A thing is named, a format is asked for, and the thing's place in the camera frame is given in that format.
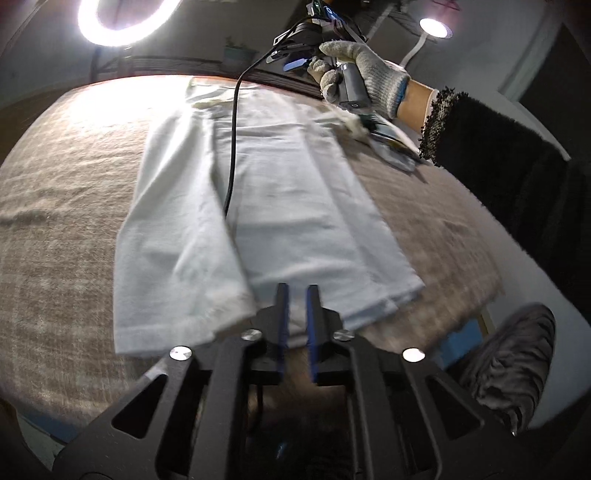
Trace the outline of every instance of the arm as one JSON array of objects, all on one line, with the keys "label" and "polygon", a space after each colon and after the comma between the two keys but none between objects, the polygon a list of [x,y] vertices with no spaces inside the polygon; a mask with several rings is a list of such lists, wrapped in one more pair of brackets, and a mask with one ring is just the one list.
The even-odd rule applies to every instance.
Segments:
[{"label": "arm", "polygon": [[[591,322],[591,182],[584,167],[465,93],[445,89],[431,102],[432,89],[398,66],[385,73],[386,63],[365,45],[337,41],[320,49],[357,63],[374,108],[421,131],[423,157],[462,182]],[[323,76],[323,93],[327,80],[334,82]]]}]

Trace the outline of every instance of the folded towel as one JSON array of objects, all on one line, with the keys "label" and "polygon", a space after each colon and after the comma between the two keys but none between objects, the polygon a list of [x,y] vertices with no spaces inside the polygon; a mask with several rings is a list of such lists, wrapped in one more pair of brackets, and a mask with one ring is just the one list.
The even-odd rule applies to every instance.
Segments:
[{"label": "folded towel", "polygon": [[291,287],[290,333],[304,292],[356,329],[422,288],[348,165],[321,104],[241,89],[234,193],[226,221],[233,88],[193,79],[186,102],[151,127],[115,255],[117,353],[195,345]]}]

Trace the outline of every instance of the black cable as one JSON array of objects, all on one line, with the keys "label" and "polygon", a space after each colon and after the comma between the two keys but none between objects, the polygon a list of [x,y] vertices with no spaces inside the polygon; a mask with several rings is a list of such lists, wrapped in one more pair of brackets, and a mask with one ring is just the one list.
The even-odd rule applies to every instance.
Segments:
[{"label": "black cable", "polygon": [[236,87],[234,88],[234,102],[232,105],[232,150],[230,154],[230,176],[228,179],[228,191],[226,192],[226,199],[223,202],[223,214],[224,216],[228,215],[228,209],[230,208],[230,200],[232,199],[232,191],[234,190],[234,174],[236,171],[236,112],[238,111],[238,93],[240,91],[240,84],[242,83],[242,79],[245,75],[254,69],[257,65],[260,64],[265,58],[267,58],[271,53],[277,50],[281,44],[287,40],[287,38],[296,30],[296,28],[307,20],[325,20],[330,21],[325,17],[318,17],[316,15],[308,15],[298,22],[296,22],[293,27],[289,29],[289,31],[283,36],[283,38],[277,42],[277,44],[273,45],[273,47],[265,53],[260,59],[258,59],[255,63],[249,66],[242,74],[238,77],[236,81]]},{"label": "black cable", "polygon": [[254,431],[258,428],[258,426],[261,424],[262,414],[265,410],[265,404],[263,403],[262,395],[262,385],[256,384],[256,413],[255,419],[253,420],[252,425],[248,429],[248,435],[252,435]]}]

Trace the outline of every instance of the metal screw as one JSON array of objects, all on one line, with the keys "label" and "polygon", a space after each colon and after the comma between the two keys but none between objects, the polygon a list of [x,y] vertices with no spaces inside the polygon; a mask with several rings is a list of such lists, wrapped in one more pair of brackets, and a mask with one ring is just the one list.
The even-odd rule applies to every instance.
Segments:
[{"label": "metal screw", "polygon": [[188,346],[176,346],[170,351],[170,358],[174,358],[179,362],[191,358],[192,351]]},{"label": "metal screw", "polygon": [[244,330],[242,332],[242,340],[246,340],[247,342],[256,342],[259,338],[262,337],[262,331],[256,330],[254,328]]},{"label": "metal screw", "polygon": [[337,330],[335,333],[333,333],[333,338],[339,342],[348,342],[354,336],[355,334],[349,330]]}]

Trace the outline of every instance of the black gripper frame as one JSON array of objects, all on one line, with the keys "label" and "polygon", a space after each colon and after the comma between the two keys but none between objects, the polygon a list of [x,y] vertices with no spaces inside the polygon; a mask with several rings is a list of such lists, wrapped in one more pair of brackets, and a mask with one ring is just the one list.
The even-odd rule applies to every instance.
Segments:
[{"label": "black gripper frame", "polygon": [[187,360],[165,355],[60,452],[54,477],[239,478],[249,386],[277,385],[283,376],[288,297],[279,284],[275,304],[256,314],[260,338],[230,336],[192,349]]},{"label": "black gripper frame", "polygon": [[311,376],[344,385],[355,480],[528,479],[531,458],[501,422],[434,363],[339,335],[337,312],[307,291]]}]

